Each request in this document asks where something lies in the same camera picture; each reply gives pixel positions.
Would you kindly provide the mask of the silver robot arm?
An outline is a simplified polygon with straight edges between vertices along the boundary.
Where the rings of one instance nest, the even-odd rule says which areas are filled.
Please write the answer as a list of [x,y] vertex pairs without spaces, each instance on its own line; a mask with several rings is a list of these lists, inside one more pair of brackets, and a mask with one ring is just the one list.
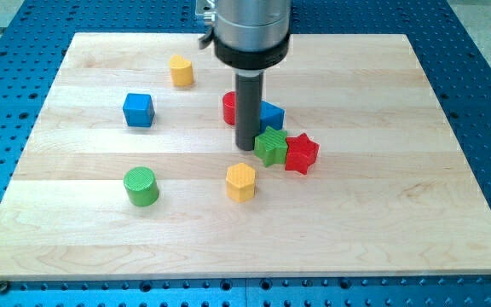
[[218,0],[211,25],[199,39],[216,58],[234,69],[235,143],[254,148],[260,133],[264,72],[282,62],[291,36],[291,0]]

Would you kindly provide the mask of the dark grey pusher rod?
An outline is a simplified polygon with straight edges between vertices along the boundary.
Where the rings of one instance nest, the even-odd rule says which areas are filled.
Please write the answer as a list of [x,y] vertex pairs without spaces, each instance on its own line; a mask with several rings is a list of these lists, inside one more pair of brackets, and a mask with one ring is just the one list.
[[237,70],[235,74],[235,143],[244,151],[254,148],[260,131],[263,70]]

